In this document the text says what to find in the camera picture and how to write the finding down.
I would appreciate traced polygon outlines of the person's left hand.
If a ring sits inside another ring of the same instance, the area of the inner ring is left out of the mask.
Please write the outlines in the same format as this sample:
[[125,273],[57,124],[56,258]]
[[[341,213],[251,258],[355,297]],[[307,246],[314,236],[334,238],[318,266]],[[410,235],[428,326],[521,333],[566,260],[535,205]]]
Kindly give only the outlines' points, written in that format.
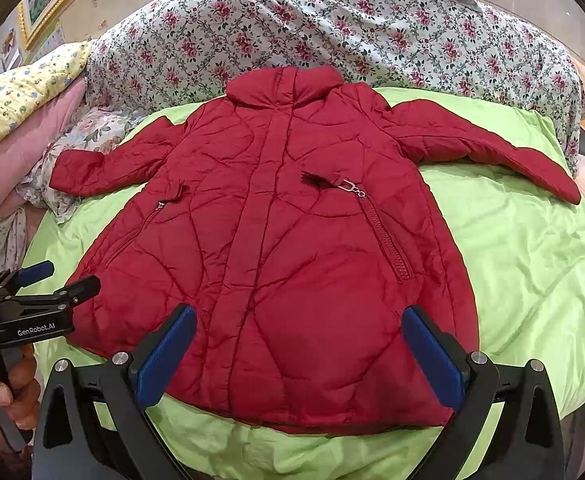
[[[8,373],[9,382],[0,382],[0,410],[22,431],[30,431],[38,423],[38,398],[41,386],[35,378],[36,359],[32,344],[20,349],[21,360]],[[0,451],[12,452],[0,427]]]

